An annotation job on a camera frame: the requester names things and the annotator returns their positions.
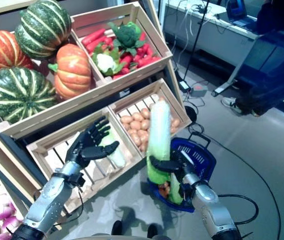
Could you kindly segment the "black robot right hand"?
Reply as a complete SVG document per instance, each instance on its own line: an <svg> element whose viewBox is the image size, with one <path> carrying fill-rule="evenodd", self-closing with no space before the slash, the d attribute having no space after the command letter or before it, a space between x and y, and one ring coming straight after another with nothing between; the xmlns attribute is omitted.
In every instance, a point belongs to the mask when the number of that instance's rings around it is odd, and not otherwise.
<svg viewBox="0 0 284 240"><path fill-rule="evenodd" d="M169 160L159 160L153 155L149 157L149 160L157 170L179 176L195 173L196 170L194 162L184 150L172 150Z"/></svg>

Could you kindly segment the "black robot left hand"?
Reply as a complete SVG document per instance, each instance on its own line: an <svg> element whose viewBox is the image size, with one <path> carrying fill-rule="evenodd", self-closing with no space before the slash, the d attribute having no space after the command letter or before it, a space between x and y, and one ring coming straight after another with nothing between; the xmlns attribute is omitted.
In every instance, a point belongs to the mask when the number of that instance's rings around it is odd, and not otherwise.
<svg viewBox="0 0 284 240"><path fill-rule="evenodd" d="M76 163L80 169L84 169L90 161L103 159L115 152L120 145L117 140L112 140L106 146L100 145L103 138L110 134L109 123L107 117L102 116L82 131L67 150L65 162Z"/></svg>

